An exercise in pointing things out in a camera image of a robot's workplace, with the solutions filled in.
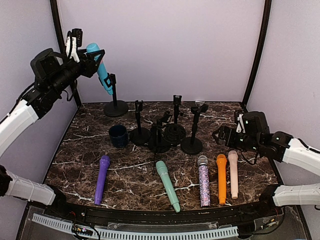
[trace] dark blue mug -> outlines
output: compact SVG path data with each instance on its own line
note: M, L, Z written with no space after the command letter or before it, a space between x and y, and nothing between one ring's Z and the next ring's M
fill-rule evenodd
M114 125L109 129L109 136L112 145L117 149L122 149L128 145L127 128L121 124Z

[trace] pink microphone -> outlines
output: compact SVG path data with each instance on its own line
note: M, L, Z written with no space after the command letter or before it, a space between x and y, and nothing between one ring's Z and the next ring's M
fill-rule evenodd
M231 182L231 197L232 199L238 198L238 154L232 150L228 154L230 163L230 182Z

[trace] robotic arm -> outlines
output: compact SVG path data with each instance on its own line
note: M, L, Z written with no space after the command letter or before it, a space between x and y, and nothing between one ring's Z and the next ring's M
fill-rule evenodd
M0 122L0 157L25 129L51 110L71 83L80 76L91 78L97 72L105 51L88 53L85 49L78 50L81 45L82 30L76 28L68 32L65 54L49 48L31 61L35 75L33 88L20 95L14 109ZM52 205L61 193L53 186L24 179L0 165L0 197L4 195Z
M212 133L217 144L261 157L299 166L320 176L320 150L285 132L270 133L263 112L252 111L236 116L236 129L221 126ZM320 205L320 183L311 185L270 185L260 196L275 206Z

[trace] wire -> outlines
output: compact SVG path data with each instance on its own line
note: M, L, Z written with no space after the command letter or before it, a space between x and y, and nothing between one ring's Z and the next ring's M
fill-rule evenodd
M256 153L256 155L255 155L255 157L254 157L254 161L253 161L253 163L252 163L252 162L250 162L250 161L244 156L243 151L241 151L241 156L242 156L243 160L245 160L248 164L250 164L250 165L252 165L252 166L257 163L258 155L259 155L259 153Z
M278 225L272 229L271 231L268 231L268 232L259 232L263 229L265 229L265 226L269 225L270 222L267 222L265 224L263 224L259 229L255 230L255 231L252 231L252 232L239 232L239 235L241 236L245 236L245 235L267 235L267 234L271 234L273 233L274 231L276 231L281 225L282 223L284 222L285 220L285 217L286 217L286 208L284 207L283 208L283 216L281 218L281 220L279 221Z
M63 218L63 219L65 219L65 216L62 216L60 213L58 213L58 212L56 212L55 210L53 210L53 209L51 209L51 208L49 208L49 210L50 211L52 211L52 212L54 212L55 214L57 214L58 216L60 216L60 218ZM75 216L75 218L77 218L77 216L76 216L76 214L75 214L75 212L73 212L73 211L71 211L71 212L69 212L69 214L73 214L74 213L74 216ZM74 225L75 223L74 222L76 222L76 223L79 223L79 224L81 224L81 225L83 225L83 226L85 226L85 227L88 227L88 228L91 228L91 229L93 229L94 231L95 231L95 233L97 234L97 236L98 236L98 240L101 240L101 238L100 238L100 233L97 231L97 229L95 229L93 226L90 226L90 225L88 225L87 223L85 223L85 222L83 222L83 221L79 221L79 220L71 220L72 221L72 224Z
M4 122L4 120L7 119L7 117L10 116L10 114L12 114L12 112L15 110L16 106L19 104L19 102L21 101L22 97L25 95L25 93L33 86L35 85L35 83L33 82L32 84L30 84L29 86L26 87L25 90L23 90L23 92L20 94L20 96L17 98L17 100L15 101L15 105L13 106L13 108L10 110L10 112L0 121L0 124L2 124Z
M76 80L74 80L74 86L77 87L77 85L78 85L78 80L76 79ZM70 102L74 98L74 94L75 94L76 91L75 91L75 89L73 90L72 95L70 96L70 98L69 98L69 93L68 93L67 90L62 90L62 92L66 93L66 101Z

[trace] white panel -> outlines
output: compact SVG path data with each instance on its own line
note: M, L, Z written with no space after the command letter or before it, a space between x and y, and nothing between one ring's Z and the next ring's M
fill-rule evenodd
M83 29L83 46L105 49L126 101L241 101L264 0L60 0L64 32ZM95 76L80 78L84 102L112 97Z
M250 111L263 111L270 130L283 131L320 148L320 1L275 0L264 51L250 98ZM288 185L314 184L320 177L285 163L278 164ZM303 207L313 239L320 218Z
M2 0L0 4L0 118L30 85L30 61L42 50L58 51L49 0ZM41 183L57 146L76 111L74 102L59 100L29 127L0 158L0 164L26 179ZM0 239L15 240L25 202L0 198Z

